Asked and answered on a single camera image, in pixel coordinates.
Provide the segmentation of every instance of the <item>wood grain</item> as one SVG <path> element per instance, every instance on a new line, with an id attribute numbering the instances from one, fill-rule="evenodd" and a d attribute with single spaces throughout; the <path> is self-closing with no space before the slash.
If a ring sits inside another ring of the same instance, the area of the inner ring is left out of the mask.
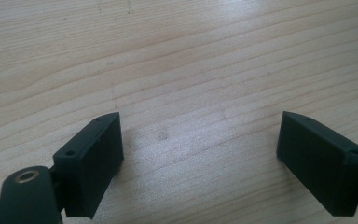
<path id="1" fill-rule="evenodd" d="M 119 176 L 64 223 L 358 223 L 276 159 L 283 110 L 358 143 L 358 0 L 0 0 L 0 186 L 121 114 Z"/>

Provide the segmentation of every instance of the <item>screw hole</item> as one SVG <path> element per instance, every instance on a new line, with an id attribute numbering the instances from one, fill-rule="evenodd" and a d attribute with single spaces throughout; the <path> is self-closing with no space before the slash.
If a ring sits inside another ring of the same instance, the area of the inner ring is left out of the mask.
<path id="1" fill-rule="evenodd" d="M 352 150 L 350 150 L 350 153 L 351 153 L 351 154 L 354 154 L 354 155 L 358 155 L 358 150 L 352 149 Z"/>
<path id="2" fill-rule="evenodd" d="M 73 155 L 75 155 L 75 152 L 74 152 L 73 150 L 69 150 L 69 151 L 67 151 L 67 152 L 65 153 L 65 155 L 67 155 L 67 156 L 73 156 Z"/>
<path id="3" fill-rule="evenodd" d="M 26 171 L 18 176 L 16 176 L 15 181 L 19 184 L 31 181 L 39 175 L 38 171 Z"/>

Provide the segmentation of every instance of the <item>black clamp jaw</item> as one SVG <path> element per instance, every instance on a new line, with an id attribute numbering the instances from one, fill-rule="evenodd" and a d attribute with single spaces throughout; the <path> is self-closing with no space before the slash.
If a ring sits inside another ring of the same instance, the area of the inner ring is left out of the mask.
<path id="1" fill-rule="evenodd" d="M 277 156 L 331 215 L 354 215 L 358 145 L 314 119 L 283 112 Z"/>
<path id="2" fill-rule="evenodd" d="M 90 122 L 54 156 L 50 169 L 34 166 L 10 175 L 0 196 L 0 224 L 58 224 L 68 217 L 93 218 L 123 157 L 120 117 Z"/>

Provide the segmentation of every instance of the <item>wooden table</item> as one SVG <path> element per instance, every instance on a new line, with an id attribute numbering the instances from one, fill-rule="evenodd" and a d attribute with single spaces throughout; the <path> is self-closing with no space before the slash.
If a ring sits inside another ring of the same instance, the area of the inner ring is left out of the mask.
<path id="1" fill-rule="evenodd" d="M 0 187 L 121 114 L 119 176 L 64 223 L 358 223 L 277 160 L 283 110 L 358 144 L 358 0 L 0 0 Z"/>

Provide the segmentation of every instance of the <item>black plastic block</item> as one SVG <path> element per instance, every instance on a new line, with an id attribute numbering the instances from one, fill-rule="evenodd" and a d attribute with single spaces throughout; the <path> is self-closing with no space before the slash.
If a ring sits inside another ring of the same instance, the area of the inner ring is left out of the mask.
<path id="1" fill-rule="evenodd" d="M 354 215 L 358 145 L 314 119 L 283 112 L 277 155 L 333 216 Z"/>
<path id="2" fill-rule="evenodd" d="M 119 114 L 94 119 L 53 159 L 57 177 L 64 180 L 66 215 L 93 218 L 124 159 Z"/>

